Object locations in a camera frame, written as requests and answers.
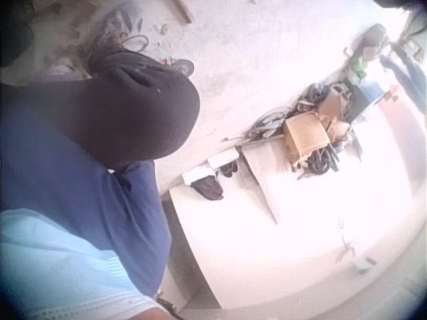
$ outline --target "blue fabric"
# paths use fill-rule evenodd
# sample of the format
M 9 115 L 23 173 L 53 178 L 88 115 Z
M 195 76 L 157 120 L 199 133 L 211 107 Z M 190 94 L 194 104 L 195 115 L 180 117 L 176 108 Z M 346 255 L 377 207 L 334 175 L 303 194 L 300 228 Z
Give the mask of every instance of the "blue fabric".
M 151 161 L 112 175 L 26 106 L 3 110 L 1 208 L 42 212 L 100 250 L 114 250 L 130 279 L 152 297 L 171 237 Z
M 27 209 L 3 212 L 1 222 L 0 284 L 23 315 L 140 296 L 113 251 L 100 251 Z M 144 304 L 150 308 L 153 301 Z

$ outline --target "light blue fabric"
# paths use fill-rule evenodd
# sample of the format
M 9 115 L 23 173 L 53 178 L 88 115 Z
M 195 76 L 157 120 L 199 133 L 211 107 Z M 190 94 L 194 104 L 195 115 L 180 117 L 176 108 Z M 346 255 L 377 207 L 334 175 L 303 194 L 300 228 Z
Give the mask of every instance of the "light blue fabric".
M 100 251 L 44 215 L 1 214 L 1 287 L 24 314 L 135 293 L 113 251 Z

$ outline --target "person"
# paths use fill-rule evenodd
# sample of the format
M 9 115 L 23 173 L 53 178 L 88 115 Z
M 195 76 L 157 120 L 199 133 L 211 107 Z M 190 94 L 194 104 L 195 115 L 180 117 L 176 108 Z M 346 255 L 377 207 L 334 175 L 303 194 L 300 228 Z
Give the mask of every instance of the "person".
M 114 252 L 137 291 L 153 297 L 171 246 L 153 160 L 184 144 L 200 100 L 187 77 L 121 45 L 141 31 L 141 14 L 127 2 L 105 18 L 86 51 L 90 79 L 59 65 L 42 82 L 2 84 L 1 210 L 30 210 Z

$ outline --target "shoe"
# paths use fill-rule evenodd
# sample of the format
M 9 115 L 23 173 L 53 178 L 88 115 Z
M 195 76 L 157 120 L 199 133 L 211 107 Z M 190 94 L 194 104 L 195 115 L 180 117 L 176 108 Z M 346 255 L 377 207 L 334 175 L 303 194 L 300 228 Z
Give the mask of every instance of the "shoe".
M 135 1 L 126 1 L 111 11 L 93 35 L 88 57 L 96 47 L 108 44 L 121 45 L 132 33 L 139 34 L 143 23 L 142 8 Z

